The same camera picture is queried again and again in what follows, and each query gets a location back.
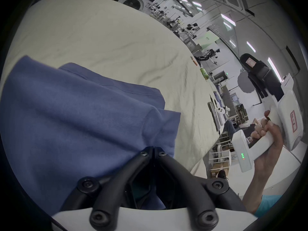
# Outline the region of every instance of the fingers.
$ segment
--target fingers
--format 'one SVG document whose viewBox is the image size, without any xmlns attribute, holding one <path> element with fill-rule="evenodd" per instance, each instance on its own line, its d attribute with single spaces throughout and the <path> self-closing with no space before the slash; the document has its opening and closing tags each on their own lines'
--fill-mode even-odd
<svg viewBox="0 0 308 231">
<path fill-rule="evenodd" d="M 267 111 L 264 112 L 265 117 L 268 117 L 269 114 L 270 114 L 270 110 L 267 110 Z"/>
<path fill-rule="evenodd" d="M 266 118 L 263 118 L 262 120 L 261 120 L 261 126 L 263 127 L 263 129 L 265 130 L 265 131 L 267 131 L 266 129 L 265 129 L 265 126 L 267 125 L 267 119 Z"/>
<path fill-rule="evenodd" d="M 255 139 L 260 139 L 261 138 L 260 134 L 258 134 L 257 131 L 253 131 L 250 136 L 252 138 L 255 138 Z"/>
<path fill-rule="evenodd" d="M 266 134 L 264 128 L 259 124 L 256 124 L 254 129 L 259 135 L 261 135 L 261 137 L 263 137 Z"/>
</svg>

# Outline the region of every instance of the cardboard box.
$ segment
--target cardboard box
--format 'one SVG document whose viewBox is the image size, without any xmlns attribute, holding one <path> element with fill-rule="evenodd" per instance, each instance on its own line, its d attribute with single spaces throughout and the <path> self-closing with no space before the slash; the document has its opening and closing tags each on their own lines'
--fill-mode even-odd
<svg viewBox="0 0 308 231">
<path fill-rule="evenodd" d="M 218 175 L 218 172 L 221 171 L 221 169 L 219 168 L 222 168 L 222 167 L 229 167 L 229 161 L 213 164 L 213 167 L 211 170 L 211 178 L 216 178 L 216 175 Z M 226 172 L 226 176 L 228 176 L 229 169 L 224 168 L 224 170 Z"/>
</svg>

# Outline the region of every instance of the shoe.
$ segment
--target shoe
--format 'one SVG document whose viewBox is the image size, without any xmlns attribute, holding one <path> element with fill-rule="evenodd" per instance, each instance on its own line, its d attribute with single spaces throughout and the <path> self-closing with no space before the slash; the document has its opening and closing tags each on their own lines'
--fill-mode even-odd
<svg viewBox="0 0 308 231">
<path fill-rule="evenodd" d="M 218 172 L 218 178 L 226 179 L 226 172 L 222 169 Z"/>
</svg>

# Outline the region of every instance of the red label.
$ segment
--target red label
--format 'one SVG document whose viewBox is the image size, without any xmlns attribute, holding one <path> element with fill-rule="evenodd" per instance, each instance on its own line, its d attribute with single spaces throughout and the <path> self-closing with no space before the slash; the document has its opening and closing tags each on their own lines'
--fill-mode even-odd
<svg viewBox="0 0 308 231">
<path fill-rule="evenodd" d="M 296 122 L 296 116 L 295 116 L 294 111 L 291 112 L 290 117 L 291 117 L 293 132 L 295 132 L 297 130 L 297 122 Z"/>
</svg>

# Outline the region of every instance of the washing machine door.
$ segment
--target washing machine door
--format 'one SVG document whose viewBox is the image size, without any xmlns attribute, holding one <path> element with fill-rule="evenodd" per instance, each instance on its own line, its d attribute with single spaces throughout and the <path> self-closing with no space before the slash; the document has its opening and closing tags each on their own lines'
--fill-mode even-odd
<svg viewBox="0 0 308 231">
<path fill-rule="evenodd" d="M 142 0 L 124 0 L 122 3 L 139 11 L 142 11 L 144 6 Z"/>
</svg>

